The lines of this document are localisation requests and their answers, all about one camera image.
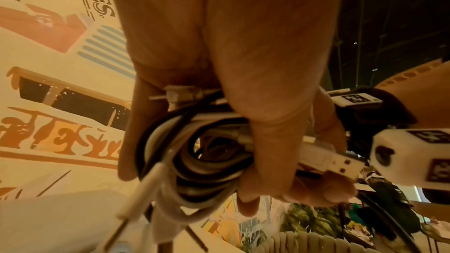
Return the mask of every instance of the person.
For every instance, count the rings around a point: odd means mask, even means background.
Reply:
[[[221,87],[249,119],[255,162],[240,179],[238,207],[259,197],[330,206],[356,194],[353,182],[326,173],[294,179],[310,106],[315,131],[337,149],[345,133],[334,105],[318,89],[336,29],[340,0],[114,0],[136,69],[131,115],[118,175],[136,177],[134,153],[144,129],[167,111],[150,101],[167,85]]]

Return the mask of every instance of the dark ceiling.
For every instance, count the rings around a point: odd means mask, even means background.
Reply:
[[[329,65],[334,89],[354,88],[357,80],[358,86],[373,87],[398,72],[450,53],[450,0],[363,2],[359,43],[362,1],[342,0]]]

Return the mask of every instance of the hand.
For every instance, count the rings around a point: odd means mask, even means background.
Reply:
[[[257,211],[261,195],[331,205],[355,194],[352,182],[339,175],[294,180],[340,0],[114,1],[137,72],[121,179],[135,177],[136,142],[167,110],[150,95],[161,95],[169,84],[220,85],[231,107],[249,119],[255,142],[255,163],[238,188],[242,214]],[[322,124],[324,137],[332,132]]]

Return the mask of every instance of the wall mural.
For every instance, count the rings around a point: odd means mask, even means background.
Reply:
[[[0,0],[0,202],[135,183],[116,169],[135,79],[113,0]],[[230,197],[201,222],[248,251],[283,207],[253,218]]]

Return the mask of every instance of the blue stripe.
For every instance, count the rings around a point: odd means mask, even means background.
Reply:
[[[106,61],[102,61],[96,57],[91,56],[90,54],[87,54],[85,52],[77,52],[77,54],[87,60],[90,60],[92,62],[98,63],[101,66],[104,66],[106,68],[112,69],[120,74],[123,74],[125,76],[128,76],[129,78],[135,79],[136,76],[134,74],[129,73],[128,71],[125,71],[123,69],[120,69],[112,64],[107,63]]]
[[[111,47],[113,47],[113,48],[119,50],[119,51],[127,52],[127,50],[124,49],[123,47],[121,47],[121,46],[119,46],[119,45],[116,45],[115,43],[110,42],[110,41],[108,41],[107,39],[103,39],[102,37],[99,37],[99,36],[97,36],[97,35],[93,35],[92,37],[93,37],[94,39],[99,40],[100,42],[103,42],[104,44],[107,44],[107,45],[109,45],[109,46],[111,46]]]
[[[100,34],[103,34],[103,35],[107,36],[107,37],[110,38],[110,39],[113,39],[113,40],[115,40],[115,41],[118,41],[119,43],[122,43],[123,45],[126,45],[126,44],[127,44],[127,43],[125,42],[125,40],[122,40],[121,38],[118,38],[118,37],[116,37],[115,35],[113,35],[113,34],[111,34],[111,33],[109,33],[109,32],[103,31],[102,29],[97,29],[97,31],[98,31]]]
[[[125,56],[125,55],[123,55],[123,54],[121,54],[121,53],[118,53],[118,52],[116,52],[116,51],[113,51],[112,49],[110,49],[110,48],[108,48],[108,47],[105,47],[104,45],[102,45],[102,44],[100,44],[100,43],[97,43],[97,42],[94,41],[94,40],[87,39],[86,42],[89,43],[89,44],[91,44],[91,45],[94,45],[94,46],[96,46],[97,48],[100,48],[100,49],[102,49],[102,50],[104,50],[104,51],[107,51],[107,52],[109,52],[109,53],[112,53],[112,54],[115,55],[116,57],[119,57],[119,58],[121,58],[121,59],[123,59],[123,60],[126,60],[126,61],[129,61],[129,62],[132,62],[132,61],[131,61],[131,58],[129,58],[128,56]]]
[[[113,32],[114,34],[117,34],[119,36],[121,36],[122,38],[125,38],[125,34],[119,30],[114,29],[113,27],[109,27],[109,26],[104,26],[102,25],[103,28],[105,28],[106,30]]]
[[[98,56],[101,56],[102,58],[105,58],[105,59],[107,59],[107,60],[113,61],[113,62],[117,63],[117,64],[120,65],[120,66],[123,66],[123,67],[125,67],[125,68],[128,68],[128,69],[134,71],[133,66],[131,66],[130,64],[125,63],[125,62],[123,62],[123,61],[121,61],[121,60],[118,60],[117,58],[114,58],[114,57],[110,56],[109,54],[106,54],[106,53],[104,53],[104,52],[98,51],[98,50],[96,50],[96,49],[94,49],[94,48],[92,48],[92,47],[90,47],[90,46],[88,46],[88,45],[84,45],[84,46],[83,46],[83,49],[84,49],[85,51],[94,53],[94,54],[96,54],[96,55],[98,55]]]

